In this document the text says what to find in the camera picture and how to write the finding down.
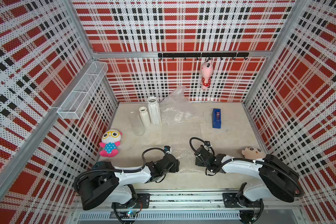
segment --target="stuffed animal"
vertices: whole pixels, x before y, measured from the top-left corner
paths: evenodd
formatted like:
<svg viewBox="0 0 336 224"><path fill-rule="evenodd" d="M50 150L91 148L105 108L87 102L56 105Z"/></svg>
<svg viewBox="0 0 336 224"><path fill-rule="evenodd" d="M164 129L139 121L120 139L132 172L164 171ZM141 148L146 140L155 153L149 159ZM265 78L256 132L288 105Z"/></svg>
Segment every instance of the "stuffed animal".
<svg viewBox="0 0 336 224"><path fill-rule="evenodd" d="M262 150L253 147L246 147L242 151L242 154L244 155L244 158L247 159L263 159L266 156Z"/></svg>
<svg viewBox="0 0 336 224"><path fill-rule="evenodd" d="M99 145L103 147L103 150L101 150L99 154L104 157L113 157L117 155L117 146L121 145L121 138L122 133L115 129L110 129L105 132L99 143Z"/></svg>
<svg viewBox="0 0 336 224"><path fill-rule="evenodd" d="M205 62L200 68L200 74L202 74L202 90L210 87L211 76L213 75L213 63L211 60Z"/></svg>

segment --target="pink plush toy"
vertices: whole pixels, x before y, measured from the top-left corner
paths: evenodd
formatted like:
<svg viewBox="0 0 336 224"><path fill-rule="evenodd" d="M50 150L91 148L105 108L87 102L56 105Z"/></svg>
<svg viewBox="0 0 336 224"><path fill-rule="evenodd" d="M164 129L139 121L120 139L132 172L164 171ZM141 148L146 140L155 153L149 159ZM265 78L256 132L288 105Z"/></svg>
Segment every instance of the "pink plush toy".
<svg viewBox="0 0 336 224"><path fill-rule="evenodd" d="M213 63L211 60L205 62L200 68L200 74L202 74L202 90L210 87L210 77L213 75L213 70Z"/></svg>
<svg viewBox="0 0 336 224"><path fill-rule="evenodd" d="M121 138L122 133L115 129L110 129L105 132L99 143L99 145L103 147L103 150L101 150L99 154L104 157L113 157L117 155L117 146L121 145Z"/></svg>

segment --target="white wire basket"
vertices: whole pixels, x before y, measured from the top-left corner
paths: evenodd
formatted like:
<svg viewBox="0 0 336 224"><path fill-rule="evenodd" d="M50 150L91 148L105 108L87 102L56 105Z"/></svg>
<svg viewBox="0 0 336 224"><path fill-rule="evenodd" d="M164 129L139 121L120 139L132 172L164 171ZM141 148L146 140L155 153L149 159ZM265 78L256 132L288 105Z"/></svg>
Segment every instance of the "white wire basket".
<svg viewBox="0 0 336 224"><path fill-rule="evenodd" d="M90 67L57 111L63 119L80 119L82 117L108 70L106 62L89 63L91 63Z"/></svg>

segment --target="plush toy with glasses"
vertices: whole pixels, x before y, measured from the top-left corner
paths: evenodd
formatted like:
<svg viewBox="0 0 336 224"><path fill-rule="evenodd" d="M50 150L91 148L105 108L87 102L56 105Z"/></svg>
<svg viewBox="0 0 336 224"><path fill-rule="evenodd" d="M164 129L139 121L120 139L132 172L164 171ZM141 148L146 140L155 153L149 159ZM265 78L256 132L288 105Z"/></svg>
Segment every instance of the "plush toy with glasses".
<svg viewBox="0 0 336 224"><path fill-rule="evenodd" d="M113 157L117 155L117 146L121 145L121 138L122 133L115 129L110 129L105 132L102 136L101 142L99 143L99 145L103 147L103 150L101 150L99 154L104 157Z"/></svg>

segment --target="plastic wrap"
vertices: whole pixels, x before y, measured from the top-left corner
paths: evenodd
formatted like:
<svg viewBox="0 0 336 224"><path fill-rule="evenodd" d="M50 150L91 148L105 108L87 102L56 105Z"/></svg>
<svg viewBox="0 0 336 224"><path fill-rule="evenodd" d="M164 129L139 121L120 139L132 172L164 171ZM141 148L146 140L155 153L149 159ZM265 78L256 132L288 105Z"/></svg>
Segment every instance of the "plastic wrap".
<svg viewBox="0 0 336 224"><path fill-rule="evenodd" d="M204 172L205 167L195 165L195 155L189 146L191 137L202 137L199 122L184 122L163 128L162 142L170 146L170 151L179 160L179 173Z"/></svg>
<svg viewBox="0 0 336 224"><path fill-rule="evenodd" d="M179 124L197 115L188 97L184 96L185 86L177 87L159 104L161 119L168 125Z"/></svg>

